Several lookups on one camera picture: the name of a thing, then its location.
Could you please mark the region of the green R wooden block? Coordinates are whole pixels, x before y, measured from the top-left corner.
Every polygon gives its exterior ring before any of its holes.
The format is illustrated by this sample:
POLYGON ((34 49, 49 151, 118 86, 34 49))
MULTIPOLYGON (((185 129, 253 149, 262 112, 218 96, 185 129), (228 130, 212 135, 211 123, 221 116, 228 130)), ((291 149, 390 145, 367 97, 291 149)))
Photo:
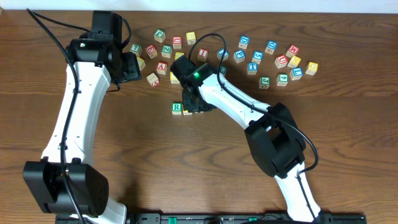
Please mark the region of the green R wooden block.
POLYGON ((182 114, 182 104, 181 103, 172 103, 172 114, 173 115, 181 115, 182 114))

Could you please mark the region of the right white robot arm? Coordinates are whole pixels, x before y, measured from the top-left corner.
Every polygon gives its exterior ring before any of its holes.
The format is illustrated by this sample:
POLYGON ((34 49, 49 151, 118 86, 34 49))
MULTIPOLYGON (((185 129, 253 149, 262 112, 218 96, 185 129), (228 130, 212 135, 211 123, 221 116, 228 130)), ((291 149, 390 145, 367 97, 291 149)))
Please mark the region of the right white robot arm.
POLYGON ((303 154, 307 146, 314 145, 298 129, 289 109, 281 103, 271 106, 251 98, 207 63, 197 67, 181 56, 170 70, 183 88, 185 110, 200 113, 219 109, 244 129, 252 158, 277 181, 289 217, 298 222, 319 222, 321 208, 305 176, 316 164, 306 167, 303 154))

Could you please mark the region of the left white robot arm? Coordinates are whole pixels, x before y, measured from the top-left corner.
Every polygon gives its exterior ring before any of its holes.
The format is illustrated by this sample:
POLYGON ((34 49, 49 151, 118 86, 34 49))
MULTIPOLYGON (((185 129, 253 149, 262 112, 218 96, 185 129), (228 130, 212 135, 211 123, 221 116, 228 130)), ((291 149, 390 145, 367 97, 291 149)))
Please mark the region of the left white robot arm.
POLYGON ((127 207, 109 196, 94 167, 94 137, 111 83, 138 80, 136 56, 113 40, 73 39, 67 47, 65 94, 55 129, 39 161, 26 162, 23 179, 41 211, 68 221, 125 223, 127 207))

